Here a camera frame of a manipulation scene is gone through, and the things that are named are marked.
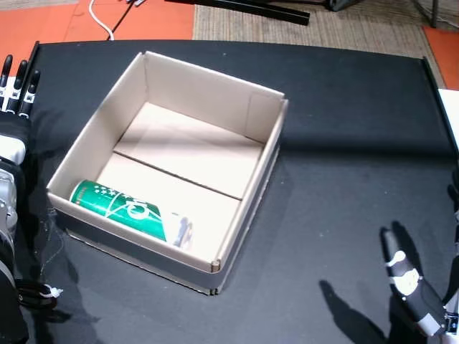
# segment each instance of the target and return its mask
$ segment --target cable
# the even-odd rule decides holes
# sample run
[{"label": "cable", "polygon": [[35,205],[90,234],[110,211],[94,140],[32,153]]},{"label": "cable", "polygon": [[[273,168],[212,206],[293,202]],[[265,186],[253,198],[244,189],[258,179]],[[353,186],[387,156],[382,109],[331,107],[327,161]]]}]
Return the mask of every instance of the cable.
[{"label": "cable", "polygon": [[110,30],[110,28],[105,25],[104,23],[102,23],[99,18],[97,18],[93,12],[93,4],[94,4],[94,0],[91,0],[91,2],[89,3],[89,14],[91,15],[91,17],[95,20],[96,23],[98,23],[106,32],[108,32],[108,34],[110,35],[110,41],[114,41],[115,40],[115,37],[113,36],[113,32],[112,30]]},{"label": "cable", "polygon": [[[424,12],[427,12],[430,16],[432,15],[432,11],[429,10],[427,7],[424,7],[418,0],[415,0],[415,3],[421,10],[423,10]],[[453,22],[451,22],[451,21],[449,21],[447,19],[444,19],[441,16],[437,16],[437,20],[439,22],[446,23],[446,24],[448,24],[448,25],[450,25],[450,26],[452,26],[452,27],[454,27],[456,29],[459,29],[459,25],[457,25],[457,24],[455,24],[455,23],[453,23]]]},{"label": "cable", "polygon": [[121,22],[124,20],[124,17],[128,14],[128,12],[131,10],[132,5],[134,5],[134,1],[131,1],[129,3],[128,8],[124,11],[123,15],[121,16],[120,20],[118,20],[118,23],[113,27],[112,34],[116,31],[116,29],[120,26]]}]

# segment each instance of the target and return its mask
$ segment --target black table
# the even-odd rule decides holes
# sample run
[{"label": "black table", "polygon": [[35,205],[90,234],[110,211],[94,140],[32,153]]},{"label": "black table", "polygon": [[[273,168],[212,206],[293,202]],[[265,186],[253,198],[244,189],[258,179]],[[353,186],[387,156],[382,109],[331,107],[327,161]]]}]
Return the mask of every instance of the black table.
[{"label": "black table", "polygon": [[[146,49],[282,90],[291,101],[265,198],[215,297],[103,254],[53,224],[46,183],[121,72]],[[455,156],[422,60],[138,41],[44,44],[37,67],[42,81],[17,267],[25,277],[41,273],[64,293],[52,313],[24,310],[30,343],[383,343],[391,326],[390,343],[418,343],[390,301],[378,233],[394,221],[405,226],[425,275],[446,291]]]}]

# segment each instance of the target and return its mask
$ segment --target green can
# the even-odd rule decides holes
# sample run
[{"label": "green can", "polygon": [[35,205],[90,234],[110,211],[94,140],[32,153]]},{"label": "green can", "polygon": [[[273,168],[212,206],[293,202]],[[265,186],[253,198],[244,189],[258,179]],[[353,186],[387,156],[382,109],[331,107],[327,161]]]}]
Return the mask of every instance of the green can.
[{"label": "green can", "polygon": [[190,244],[191,222],[188,218],[174,212],[160,212],[153,204],[94,181],[80,182],[70,201],[174,246],[187,248]]}]

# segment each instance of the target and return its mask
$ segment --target can lid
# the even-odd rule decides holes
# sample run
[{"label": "can lid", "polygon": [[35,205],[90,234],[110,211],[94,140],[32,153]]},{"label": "can lid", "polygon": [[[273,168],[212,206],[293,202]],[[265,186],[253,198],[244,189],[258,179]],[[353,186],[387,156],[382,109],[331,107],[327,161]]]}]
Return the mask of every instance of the can lid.
[{"label": "can lid", "polygon": [[78,188],[81,186],[81,184],[82,184],[83,182],[85,182],[85,181],[86,181],[86,180],[84,180],[84,179],[81,180],[81,181],[73,188],[73,191],[72,191],[72,193],[70,194],[70,197],[69,197],[69,201],[71,201],[72,203],[74,203],[74,202],[73,202],[73,196],[75,195],[75,193],[77,192],[77,190],[78,190]]}]

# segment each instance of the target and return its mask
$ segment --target cardboard box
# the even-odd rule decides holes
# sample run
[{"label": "cardboard box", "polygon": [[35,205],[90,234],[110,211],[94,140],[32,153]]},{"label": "cardboard box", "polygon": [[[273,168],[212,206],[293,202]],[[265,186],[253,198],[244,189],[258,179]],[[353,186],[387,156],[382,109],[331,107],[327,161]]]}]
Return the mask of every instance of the cardboard box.
[{"label": "cardboard box", "polygon": [[[47,186],[59,225],[131,264],[218,293],[275,162],[287,104],[281,92],[139,53]],[[189,217],[191,247],[71,203],[83,179]]]}]

